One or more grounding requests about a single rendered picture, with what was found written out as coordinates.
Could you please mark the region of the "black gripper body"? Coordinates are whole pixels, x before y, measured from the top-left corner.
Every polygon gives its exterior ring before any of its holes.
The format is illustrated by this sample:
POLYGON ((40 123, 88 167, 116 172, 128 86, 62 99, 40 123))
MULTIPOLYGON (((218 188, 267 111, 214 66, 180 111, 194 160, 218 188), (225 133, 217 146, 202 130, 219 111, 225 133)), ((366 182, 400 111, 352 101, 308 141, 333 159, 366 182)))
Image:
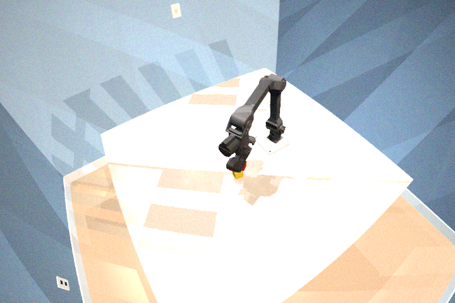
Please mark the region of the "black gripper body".
POLYGON ((256 143, 256 138, 254 136, 249 135, 249 141, 245 145, 241 145, 234 153, 235 153, 235 158, 230 158, 226 164, 226 168, 228 170, 232 170, 235 172, 240 173, 243 169, 244 166, 244 157, 247 156, 250 146, 249 144, 252 144, 253 146, 256 143))

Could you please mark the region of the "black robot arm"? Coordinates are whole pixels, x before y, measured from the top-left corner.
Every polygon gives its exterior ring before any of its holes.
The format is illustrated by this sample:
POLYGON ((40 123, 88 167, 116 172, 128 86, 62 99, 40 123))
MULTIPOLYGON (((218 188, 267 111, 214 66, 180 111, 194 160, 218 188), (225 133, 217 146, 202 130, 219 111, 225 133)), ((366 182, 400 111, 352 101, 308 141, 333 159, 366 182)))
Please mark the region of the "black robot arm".
POLYGON ((260 79, 259 84, 249 96, 244 105, 238 107, 233 114, 231 114, 226 132, 229 136, 222 141, 218 146, 219 151, 225 156, 230 157, 241 146, 249 141, 249 131, 254 122, 254 113, 262 103, 265 96, 270 93, 270 117, 265 122, 265 127, 270 130, 267 138, 278 143, 285 133, 285 126, 281 119, 281 92, 286 87, 286 79, 276 74, 264 75, 260 79), (231 126, 236 127, 235 129, 231 126))

